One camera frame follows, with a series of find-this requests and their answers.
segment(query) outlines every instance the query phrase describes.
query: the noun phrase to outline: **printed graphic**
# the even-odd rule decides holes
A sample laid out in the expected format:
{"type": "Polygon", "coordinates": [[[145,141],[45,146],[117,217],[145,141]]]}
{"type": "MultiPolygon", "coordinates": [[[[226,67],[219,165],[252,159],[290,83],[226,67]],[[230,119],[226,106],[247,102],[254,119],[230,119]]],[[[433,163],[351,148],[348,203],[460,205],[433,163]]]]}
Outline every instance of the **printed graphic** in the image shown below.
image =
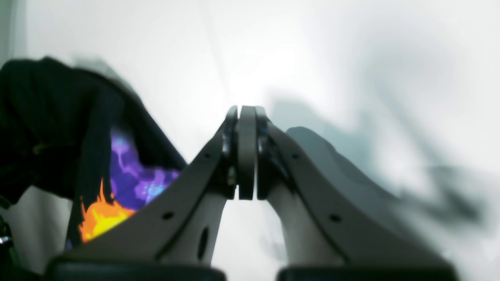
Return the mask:
{"type": "Polygon", "coordinates": [[[111,131],[111,162],[109,167],[111,198],[104,196],[103,181],[100,195],[85,211],[79,226],[85,243],[123,222],[154,200],[179,176],[175,169],[144,167],[133,139],[113,129],[111,131]]]}
{"type": "Polygon", "coordinates": [[[100,195],[97,197],[97,201],[90,205],[87,211],[85,211],[85,207],[82,204],[81,211],[83,222],[80,224],[80,232],[83,243],[105,233],[136,212],[124,208],[116,200],[113,203],[106,202],[102,180],[100,182],[100,195]]]}

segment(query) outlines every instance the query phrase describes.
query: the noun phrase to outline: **purple lightning graphic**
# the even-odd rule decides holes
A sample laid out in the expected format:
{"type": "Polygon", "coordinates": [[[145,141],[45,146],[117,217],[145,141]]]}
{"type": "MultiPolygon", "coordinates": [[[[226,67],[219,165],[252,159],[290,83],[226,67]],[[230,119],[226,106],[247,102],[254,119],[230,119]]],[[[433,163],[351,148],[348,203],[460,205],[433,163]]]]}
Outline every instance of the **purple lightning graphic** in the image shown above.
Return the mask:
{"type": "Polygon", "coordinates": [[[109,172],[115,200],[135,211],[154,200],[180,174],[175,169],[144,167],[133,139],[116,129],[111,131],[109,172]]]}

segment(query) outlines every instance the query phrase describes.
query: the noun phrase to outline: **orange flame graphic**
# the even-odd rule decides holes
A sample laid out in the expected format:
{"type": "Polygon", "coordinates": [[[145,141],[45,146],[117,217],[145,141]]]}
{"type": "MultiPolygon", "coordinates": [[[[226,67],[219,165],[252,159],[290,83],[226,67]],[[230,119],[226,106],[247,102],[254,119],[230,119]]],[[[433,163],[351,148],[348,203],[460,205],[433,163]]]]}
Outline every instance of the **orange flame graphic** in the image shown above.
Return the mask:
{"type": "Polygon", "coordinates": [[[97,196],[97,201],[92,203],[87,211],[85,211],[82,203],[81,209],[83,222],[80,224],[79,229],[83,243],[105,233],[135,214],[134,210],[124,208],[117,201],[113,203],[106,202],[103,180],[100,182],[100,196],[97,196]]]}

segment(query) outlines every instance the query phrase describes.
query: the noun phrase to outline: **white wall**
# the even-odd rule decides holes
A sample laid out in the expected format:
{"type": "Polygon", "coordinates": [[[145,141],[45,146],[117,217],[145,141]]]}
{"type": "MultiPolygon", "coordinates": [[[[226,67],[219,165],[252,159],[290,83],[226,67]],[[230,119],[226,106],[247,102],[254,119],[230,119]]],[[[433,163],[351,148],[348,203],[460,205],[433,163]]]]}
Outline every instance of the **white wall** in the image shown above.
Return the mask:
{"type": "MultiPolygon", "coordinates": [[[[407,175],[428,166],[499,174],[498,1],[52,0],[15,7],[15,22],[25,23],[12,39],[17,56],[105,62],[188,161],[231,105],[261,105],[282,129],[314,130],[398,195],[404,187],[418,192],[423,186],[407,175]]],[[[497,191],[496,184],[488,189],[497,191]]],[[[264,228],[276,219],[265,203],[230,202],[214,266],[233,281],[272,280],[283,264],[282,241],[278,230],[264,228]]],[[[500,235],[488,233],[489,240],[475,234],[460,241],[480,243],[470,257],[491,265],[500,235]]],[[[471,266],[463,274],[488,270],[471,266]]]]}

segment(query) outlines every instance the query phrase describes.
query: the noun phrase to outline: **black garment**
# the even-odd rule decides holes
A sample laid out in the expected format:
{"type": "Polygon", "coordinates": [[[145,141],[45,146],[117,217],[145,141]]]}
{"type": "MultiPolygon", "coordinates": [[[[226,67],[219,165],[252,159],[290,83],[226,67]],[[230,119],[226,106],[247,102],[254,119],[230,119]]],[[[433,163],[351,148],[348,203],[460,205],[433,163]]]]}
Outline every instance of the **black garment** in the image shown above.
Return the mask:
{"type": "Polygon", "coordinates": [[[15,204],[30,185],[72,199],[67,237],[81,243],[82,205],[112,201],[110,130],[125,124],[146,166],[187,164],[132,92],[53,59],[11,60],[0,70],[0,195],[15,204]]]}

